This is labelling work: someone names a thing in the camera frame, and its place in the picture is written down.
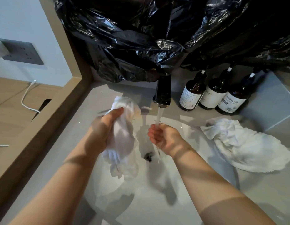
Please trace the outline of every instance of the bottle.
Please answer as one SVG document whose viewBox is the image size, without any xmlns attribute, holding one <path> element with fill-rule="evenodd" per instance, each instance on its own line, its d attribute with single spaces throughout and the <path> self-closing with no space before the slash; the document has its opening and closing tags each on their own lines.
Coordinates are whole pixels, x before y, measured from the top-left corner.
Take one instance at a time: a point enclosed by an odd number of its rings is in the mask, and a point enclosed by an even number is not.
<svg viewBox="0 0 290 225">
<path fill-rule="evenodd" d="M 211 79 L 202 96 L 199 106 L 206 110 L 214 109 L 228 91 L 228 79 L 233 65 L 225 69 L 219 78 Z"/>
<path fill-rule="evenodd" d="M 223 115 L 232 115 L 250 97 L 251 85 L 255 73 L 245 76 L 240 83 L 229 86 L 228 92 L 216 106 L 216 110 Z"/>
<path fill-rule="evenodd" d="M 205 70 L 202 70 L 201 72 L 197 72 L 193 80 L 189 80 L 186 83 L 179 100 L 179 106 L 181 109 L 191 111 L 197 106 L 206 89 L 206 85 L 204 84 L 206 77 Z"/>
</svg>

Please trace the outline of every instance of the crumpled towel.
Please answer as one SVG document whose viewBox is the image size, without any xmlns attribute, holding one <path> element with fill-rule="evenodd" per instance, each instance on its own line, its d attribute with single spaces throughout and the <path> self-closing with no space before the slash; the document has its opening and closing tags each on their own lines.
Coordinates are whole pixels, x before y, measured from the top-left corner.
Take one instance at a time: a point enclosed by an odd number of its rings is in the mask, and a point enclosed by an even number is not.
<svg viewBox="0 0 290 225">
<path fill-rule="evenodd" d="M 271 135 L 243 128 L 239 121 L 226 118 L 210 119 L 208 123 L 211 126 L 201 126 L 201 130 L 208 139 L 214 139 L 220 152 L 236 168 L 271 172 L 282 170 L 290 161 L 289 150 Z"/>
<path fill-rule="evenodd" d="M 114 126 L 107 139 L 107 148 L 103 151 L 103 158 L 111 164 L 112 177 L 132 180 L 138 174 L 134 148 L 137 141 L 133 136 L 132 120 L 141 115 L 139 106 L 130 98 L 117 96 L 112 109 L 123 107 L 123 114 L 115 120 Z"/>
</svg>

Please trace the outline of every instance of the bottle label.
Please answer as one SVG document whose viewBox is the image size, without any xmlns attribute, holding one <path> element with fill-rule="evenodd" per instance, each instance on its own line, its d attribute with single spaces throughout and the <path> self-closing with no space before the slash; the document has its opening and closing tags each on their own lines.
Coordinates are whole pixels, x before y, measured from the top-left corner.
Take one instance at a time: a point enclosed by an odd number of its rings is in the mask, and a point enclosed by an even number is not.
<svg viewBox="0 0 290 225">
<path fill-rule="evenodd" d="M 200 97 L 201 95 L 194 94 L 190 92 L 186 87 L 184 87 L 179 103 L 185 109 L 194 109 Z"/>
<path fill-rule="evenodd" d="M 229 92 L 219 102 L 218 107 L 228 113 L 233 113 L 243 104 L 247 99 L 238 99 Z"/>
<path fill-rule="evenodd" d="M 200 100 L 201 104 L 207 108 L 215 108 L 221 99 L 225 96 L 226 93 L 217 93 L 211 90 L 208 86 L 202 99 Z"/>
</svg>

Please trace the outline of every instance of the faucet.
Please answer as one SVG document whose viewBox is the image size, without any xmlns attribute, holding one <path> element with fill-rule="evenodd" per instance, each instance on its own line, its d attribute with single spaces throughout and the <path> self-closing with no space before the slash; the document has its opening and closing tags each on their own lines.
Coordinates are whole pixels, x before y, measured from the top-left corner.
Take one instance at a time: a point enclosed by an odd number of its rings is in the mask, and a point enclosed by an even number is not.
<svg viewBox="0 0 290 225">
<path fill-rule="evenodd" d="M 166 108 L 170 106 L 171 102 L 171 75 L 161 76 L 158 79 L 158 84 L 156 85 L 155 96 L 153 101 L 160 108 Z"/>
</svg>

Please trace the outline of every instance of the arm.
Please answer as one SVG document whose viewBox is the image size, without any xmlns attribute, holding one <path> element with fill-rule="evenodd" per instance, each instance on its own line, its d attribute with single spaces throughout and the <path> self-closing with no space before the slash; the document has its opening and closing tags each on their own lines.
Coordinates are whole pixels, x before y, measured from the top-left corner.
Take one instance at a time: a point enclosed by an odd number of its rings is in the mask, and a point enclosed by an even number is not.
<svg viewBox="0 0 290 225">
<path fill-rule="evenodd" d="M 148 136 L 173 158 L 205 225 L 275 224 L 253 201 L 213 170 L 175 128 L 152 125 Z"/>
<path fill-rule="evenodd" d="M 122 113 L 120 108 L 97 117 L 63 165 L 10 225 L 71 224 L 111 126 Z"/>
</svg>

